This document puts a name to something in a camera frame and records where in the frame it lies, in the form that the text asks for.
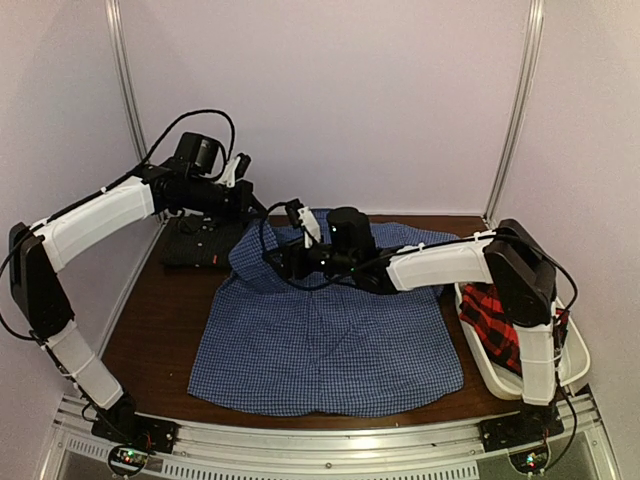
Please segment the blue plaid long sleeve shirt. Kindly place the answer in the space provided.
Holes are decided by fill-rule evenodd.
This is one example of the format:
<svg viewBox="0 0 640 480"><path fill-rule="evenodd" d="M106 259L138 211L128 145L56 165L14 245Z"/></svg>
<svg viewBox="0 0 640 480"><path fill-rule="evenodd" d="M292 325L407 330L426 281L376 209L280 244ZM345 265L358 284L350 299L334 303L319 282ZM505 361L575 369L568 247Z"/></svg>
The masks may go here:
<svg viewBox="0 0 640 480"><path fill-rule="evenodd" d="M269 416L380 417L459 391L464 374L439 307L440 287L395 295L292 288L262 259L297 237L250 225L232 249L188 384L226 408Z"/></svg>

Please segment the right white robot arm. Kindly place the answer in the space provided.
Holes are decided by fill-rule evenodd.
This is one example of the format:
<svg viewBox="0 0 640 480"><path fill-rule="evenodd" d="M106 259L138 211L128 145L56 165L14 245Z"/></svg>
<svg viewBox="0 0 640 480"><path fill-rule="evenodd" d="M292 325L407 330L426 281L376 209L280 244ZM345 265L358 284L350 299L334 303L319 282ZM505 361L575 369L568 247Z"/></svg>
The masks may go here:
<svg viewBox="0 0 640 480"><path fill-rule="evenodd" d="M363 291L392 295L454 283L494 285L520 348L522 400L529 404L513 419L519 440L535 440L551 424L556 392L553 325L556 265L515 220L471 237L383 248L375 243L368 216L353 207L327 215L330 240L311 210L299 201L285 204L301 238L265 250L265 260L285 281L319 272L327 284L350 280Z"/></svg>

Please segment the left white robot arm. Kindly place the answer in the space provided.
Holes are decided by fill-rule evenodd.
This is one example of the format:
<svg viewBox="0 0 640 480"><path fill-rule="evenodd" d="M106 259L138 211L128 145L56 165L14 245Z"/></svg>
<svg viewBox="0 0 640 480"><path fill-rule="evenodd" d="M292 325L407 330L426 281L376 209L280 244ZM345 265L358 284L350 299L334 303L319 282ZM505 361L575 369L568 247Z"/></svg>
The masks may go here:
<svg viewBox="0 0 640 480"><path fill-rule="evenodd" d="M249 213L252 162L239 153L212 169L217 141L187 132L159 165L138 165L112 183L30 226L10 231L10 293L30 335L89 401L123 444L137 442L144 424L134 402L81 333L61 273L77 257L120 230L162 213L193 211L241 219Z"/></svg>

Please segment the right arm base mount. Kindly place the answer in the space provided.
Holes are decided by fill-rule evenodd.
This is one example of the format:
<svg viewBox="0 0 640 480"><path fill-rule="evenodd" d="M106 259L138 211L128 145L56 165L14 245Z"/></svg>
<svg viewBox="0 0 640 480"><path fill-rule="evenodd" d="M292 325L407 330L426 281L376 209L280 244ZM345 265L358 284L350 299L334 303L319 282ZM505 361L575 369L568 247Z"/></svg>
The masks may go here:
<svg viewBox="0 0 640 480"><path fill-rule="evenodd" d="M541 474L547 467L551 460L548 441L563 432L556 406L533 406L479 423L484 451L506 450L515 471L529 476Z"/></svg>

